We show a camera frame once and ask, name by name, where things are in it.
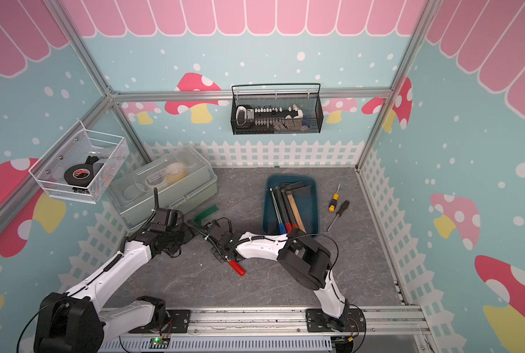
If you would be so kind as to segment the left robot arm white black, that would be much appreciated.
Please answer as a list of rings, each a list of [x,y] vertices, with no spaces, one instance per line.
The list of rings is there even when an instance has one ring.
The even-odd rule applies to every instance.
[[[34,337],[35,352],[97,352],[102,344],[133,329],[159,334],[171,329],[165,300],[142,296],[117,310],[103,310],[109,298],[158,254],[180,255],[193,232],[178,210],[157,207],[141,228],[99,269],[63,294],[41,302]]]

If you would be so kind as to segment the teal plastic storage box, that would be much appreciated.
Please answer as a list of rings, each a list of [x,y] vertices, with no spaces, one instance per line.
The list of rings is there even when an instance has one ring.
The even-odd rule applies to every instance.
[[[266,235],[293,228],[313,235],[320,232],[318,188],[313,178],[275,174],[267,179],[265,189],[262,229]]]

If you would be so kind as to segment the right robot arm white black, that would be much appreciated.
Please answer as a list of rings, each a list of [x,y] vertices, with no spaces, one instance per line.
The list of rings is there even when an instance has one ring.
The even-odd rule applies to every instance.
[[[246,272],[241,260],[252,258],[279,263],[300,285],[314,292],[321,304],[324,325],[333,330],[345,329],[349,321],[350,303],[341,294],[334,280],[336,262],[331,252],[298,228],[281,235],[258,235],[244,232],[236,235],[230,224],[209,222],[199,230],[212,245],[212,254],[221,263],[228,263],[240,276]]]

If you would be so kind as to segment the hoe with blue grip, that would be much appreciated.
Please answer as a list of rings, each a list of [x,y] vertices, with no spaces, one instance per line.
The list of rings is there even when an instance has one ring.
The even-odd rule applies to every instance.
[[[272,197],[273,204],[274,204],[274,210],[275,210],[275,214],[276,214],[276,218],[277,218],[278,228],[279,228],[280,234],[281,235],[286,234],[287,233],[287,229],[286,229],[286,227],[284,225],[284,222],[283,222],[283,220],[281,218],[280,209],[279,209],[278,202],[276,200],[276,194],[274,193],[274,189],[273,188],[270,188],[270,193],[271,193],[271,197]]]

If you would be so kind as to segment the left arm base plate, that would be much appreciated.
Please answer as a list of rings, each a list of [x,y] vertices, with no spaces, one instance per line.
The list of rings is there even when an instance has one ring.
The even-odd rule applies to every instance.
[[[163,324],[145,327],[137,327],[130,334],[153,334],[153,335],[170,335],[174,333],[187,333],[190,324],[190,310],[167,310],[167,319]]]

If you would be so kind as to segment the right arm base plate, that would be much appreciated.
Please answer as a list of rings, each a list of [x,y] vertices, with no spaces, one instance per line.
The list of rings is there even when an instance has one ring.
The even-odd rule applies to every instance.
[[[339,319],[327,316],[321,309],[306,309],[305,319],[308,332],[363,333],[366,331],[364,313],[358,308],[346,308]]]

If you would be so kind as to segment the wooden handle hoe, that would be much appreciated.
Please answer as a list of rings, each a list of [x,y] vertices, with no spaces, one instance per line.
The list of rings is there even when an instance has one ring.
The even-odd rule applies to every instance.
[[[285,191],[287,195],[287,199],[290,203],[290,207],[293,211],[294,219],[296,220],[296,224],[299,229],[301,229],[303,232],[306,231],[306,228],[304,226],[302,217],[299,212],[299,208],[296,204],[295,196],[310,196],[311,193],[311,186],[310,185],[304,185],[301,182],[294,183],[292,185],[288,185]]]

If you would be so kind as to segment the green handle hoe red grip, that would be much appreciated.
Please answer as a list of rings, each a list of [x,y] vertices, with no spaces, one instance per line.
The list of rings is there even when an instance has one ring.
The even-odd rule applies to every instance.
[[[202,222],[206,220],[209,216],[214,213],[217,213],[219,208],[213,204],[207,209],[202,210],[194,219],[193,222],[195,225],[201,226]],[[226,262],[240,275],[244,276],[246,271],[235,261],[235,260],[226,260]]]

